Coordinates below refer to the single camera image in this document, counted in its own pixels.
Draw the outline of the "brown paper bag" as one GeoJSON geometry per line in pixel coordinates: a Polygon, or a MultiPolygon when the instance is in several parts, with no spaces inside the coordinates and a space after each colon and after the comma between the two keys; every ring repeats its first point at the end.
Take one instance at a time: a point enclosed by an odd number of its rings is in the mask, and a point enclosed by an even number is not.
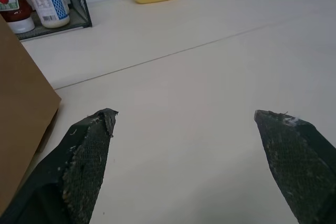
{"type": "Polygon", "coordinates": [[[0,215],[18,190],[60,102],[0,15],[0,215]]]}

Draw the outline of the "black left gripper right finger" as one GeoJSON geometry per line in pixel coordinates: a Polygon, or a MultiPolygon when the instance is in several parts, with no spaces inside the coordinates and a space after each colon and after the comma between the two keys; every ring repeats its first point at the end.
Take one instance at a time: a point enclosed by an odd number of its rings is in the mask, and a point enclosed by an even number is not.
{"type": "Polygon", "coordinates": [[[336,148],[299,118],[255,111],[272,176],[299,224],[336,224],[336,148]]]}

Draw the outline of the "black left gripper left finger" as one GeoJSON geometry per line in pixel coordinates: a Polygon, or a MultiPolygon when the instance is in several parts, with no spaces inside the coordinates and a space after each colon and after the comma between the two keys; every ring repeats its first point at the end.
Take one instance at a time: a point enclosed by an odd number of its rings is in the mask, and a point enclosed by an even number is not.
{"type": "Polygon", "coordinates": [[[106,108],[73,124],[25,180],[0,224],[89,224],[117,115],[106,108]]]}

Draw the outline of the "red ketchup bottle white cap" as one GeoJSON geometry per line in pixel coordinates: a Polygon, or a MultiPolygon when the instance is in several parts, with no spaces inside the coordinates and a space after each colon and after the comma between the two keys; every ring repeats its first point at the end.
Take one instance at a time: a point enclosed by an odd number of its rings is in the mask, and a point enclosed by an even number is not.
{"type": "Polygon", "coordinates": [[[35,28],[32,11],[27,0],[0,0],[0,14],[15,34],[26,33],[35,28]]]}

